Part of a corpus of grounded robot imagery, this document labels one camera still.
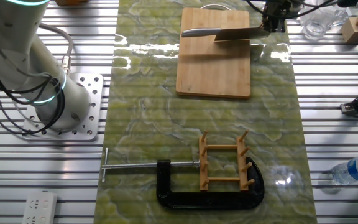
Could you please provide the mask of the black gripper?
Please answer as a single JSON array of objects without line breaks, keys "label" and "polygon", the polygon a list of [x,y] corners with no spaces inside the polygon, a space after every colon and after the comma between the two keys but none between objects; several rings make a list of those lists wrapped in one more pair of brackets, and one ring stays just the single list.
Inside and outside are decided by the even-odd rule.
[{"label": "black gripper", "polygon": [[284,33],[285,0],[267,0],[263,9],[261,28],[267,32]]}]

